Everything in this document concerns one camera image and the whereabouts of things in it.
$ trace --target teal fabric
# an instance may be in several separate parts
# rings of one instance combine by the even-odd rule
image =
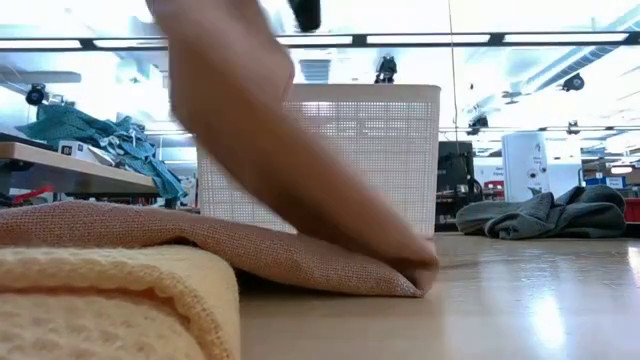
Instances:
[[[185,195],[177,176],[155,159],[155,146],[147,141],[144,127],[130,117],[112,122],[69,106],[40,105],[37,121],[16,129],[56,148],[62,140],[75,140],[105,150],[133,171],[152,177],[160,196],[175,199]]]

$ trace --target table surface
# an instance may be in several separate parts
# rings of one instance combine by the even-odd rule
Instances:
[[[424,299],[245,293],[243,359],[640,358],[640,242],[437,244]]]
[[[35,189],[53,185],[56,192],[84,194],[157,194],[144,175],[95,164],[14,142],[0,143],[0,159],[33,163],[28,171],[11,173],[11,187]]]

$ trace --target clothing pile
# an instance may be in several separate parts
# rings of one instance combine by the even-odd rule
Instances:
[[[155,158],[156,148],[147,141],[144,127],[130,117],[113,122],[69,106],[40,105],[37,121],[16,129],[56,148],[62,140],[75,140],[105,150],[125,168],[152,177],[160,196],[175,199],[185,195],[178,177]]]
[[[458,229],[505,240],[550,237],[615,238],[626,228],[625,202],[606,186],[574,187],[554,199],[542,193],[524,202],[485,201],[458,211]]]

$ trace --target laundry basket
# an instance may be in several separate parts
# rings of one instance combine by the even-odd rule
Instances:
[[[440,88],[295,85],[284,104],[300,124],[383,193],[416,232],[433,235]],[[203,215],[293,231],[198,151]]]

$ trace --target wooden table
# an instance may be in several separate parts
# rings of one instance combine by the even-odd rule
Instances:
[[[15,142],[0,143],[0,192],[53,185],[59,193],[157,194],[144,175]]]
[[[436,235],[424,299],[241,296],[245,360],[640,358],[640,242]]]

